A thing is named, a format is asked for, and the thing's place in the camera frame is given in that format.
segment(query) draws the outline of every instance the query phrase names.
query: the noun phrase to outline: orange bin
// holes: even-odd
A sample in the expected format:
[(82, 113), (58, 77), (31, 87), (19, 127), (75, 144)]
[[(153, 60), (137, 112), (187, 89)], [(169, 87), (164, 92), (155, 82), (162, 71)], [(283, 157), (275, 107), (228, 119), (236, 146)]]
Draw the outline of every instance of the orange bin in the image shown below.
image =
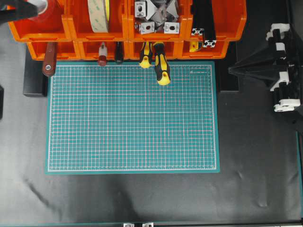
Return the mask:
[(68, 42), (71, 41), (71, 34), (65, 19), (66, 1), (58, 0), (61, 9), (62, 18), (58, 21), (58, 28), (51, 28), (53, 18), (49, 18), (43, 28), (30, 19), (9, 22), (9, 27), (16, 41), (18, 42)]
[(189, 52), (188, 41), (178, 42), (178, 59), (222, 59), (225, 58), (229, 41), (217, 41), (214, 48), (202, 48), (197, 52)]
[[(247, 19), (246, 0), (212, 0), (212, 2), (217, 40), (240, 40)], [(191, 35), (193, 26), (192, 5), (193, 0), (188, 0), (185, 40), (198, 41), (203, 39), (202, 36)]]
[[(83, 60), (98, 60), (99, 58), (99, 47), (101, 42), (90, 41), (90, 42), (78, 42), (81, 59)], [(114, 60), (116, 52), (116, 42), (107, 41), (105, 42), (107, 47), (107, 59)], [(124, 60), (129, 59), (128, 42), (123, 42)]]
[[(27, 43), (28, 50), (33, 60), (43, 61), (47, 42)], [(57, 60), (81, 59), (77, 42), (60, 42), (57, 49)]]
[[(131, 42), (129, 41), (129, 58), (131, 60), (140, 59), (140, 50), (144, 42)], [(168, 60), (173, 60), (178, 58), (178, 46), (177, 42), (164, 42), (165, 54)]]
[(164, 34), (164, 33), (152, 33), (152, 34), (140, 34), (135, 30), (136, 18), (134, 17), (134, 2), (135, 0), (128, 0), (128, 38), (132, 42), (144, 42), (144, 41), (182, 41), (185, 38), (185, 32), (187, 28), (187, 0), (178, 0), (179, 5), (179, 19), (180, 33), (179, 34)]
[(127, 0), (110, 1), (108, 33), (94, 33), (87, 0), (67, 0), (67, 20), (74, 41), (126, 41), (128, 39)]

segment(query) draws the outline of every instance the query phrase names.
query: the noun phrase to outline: black block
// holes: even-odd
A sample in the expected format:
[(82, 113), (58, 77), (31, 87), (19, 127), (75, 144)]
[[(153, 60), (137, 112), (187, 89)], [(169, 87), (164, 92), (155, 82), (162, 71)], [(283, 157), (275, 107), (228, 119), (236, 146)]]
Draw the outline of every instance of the black block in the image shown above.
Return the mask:
[(238, 92), (239, 79), (228, 72), (228, 68), (237, 62), (236, 43), (231, 42), (225, 59), (216, 61), (216, 75), (219, 78), (220, 92)]
[(47, 77), (42, 73), (42, 61), (34, 61), (27, 50), (24, 69), (23, 94), (27, 97), (47, 95)]

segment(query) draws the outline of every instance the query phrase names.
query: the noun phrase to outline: yellow and black screwdriver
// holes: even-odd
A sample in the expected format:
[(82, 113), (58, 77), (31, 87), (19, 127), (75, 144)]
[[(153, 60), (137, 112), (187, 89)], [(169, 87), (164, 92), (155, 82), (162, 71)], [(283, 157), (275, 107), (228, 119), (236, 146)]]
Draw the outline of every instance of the yellow and black screwdriver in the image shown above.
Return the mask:
[(139, 65), (147, 69), (152, 65), (152, 43), (145, 42), (140, 50), (140, 61)]
[(170, 68), (165, 56), (165, 45), (163, 42), (155, 42), (153, 47), (155, 48), (157, 82), (162, 86), (168, 85), (170, 83)]

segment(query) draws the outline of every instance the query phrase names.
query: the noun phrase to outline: black table surface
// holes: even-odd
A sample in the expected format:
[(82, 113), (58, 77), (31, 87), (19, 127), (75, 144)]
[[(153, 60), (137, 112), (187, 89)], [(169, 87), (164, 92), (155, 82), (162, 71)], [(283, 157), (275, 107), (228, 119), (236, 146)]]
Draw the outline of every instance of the black table surface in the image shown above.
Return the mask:
[[(238, 56), (262, 47), (284, 0), (249, 0)], [(0, 26), (0, 225), (262, 223), (301, 218), (296, 134), (273, 113), (265, 85), (220, 93), (218, 174), (46, 175), (47, 99), (22, 95), (24, 44)]]

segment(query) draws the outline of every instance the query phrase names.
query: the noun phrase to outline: grid lines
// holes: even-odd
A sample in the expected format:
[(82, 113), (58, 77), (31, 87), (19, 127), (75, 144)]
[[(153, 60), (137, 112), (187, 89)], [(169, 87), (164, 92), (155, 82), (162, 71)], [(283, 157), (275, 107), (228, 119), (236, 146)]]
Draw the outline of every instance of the grid lines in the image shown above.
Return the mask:
[(212, 64), (170, 68), (172, 83), (159, 86), (153, 68), (57, 65), (46, 171), (218, 170)]

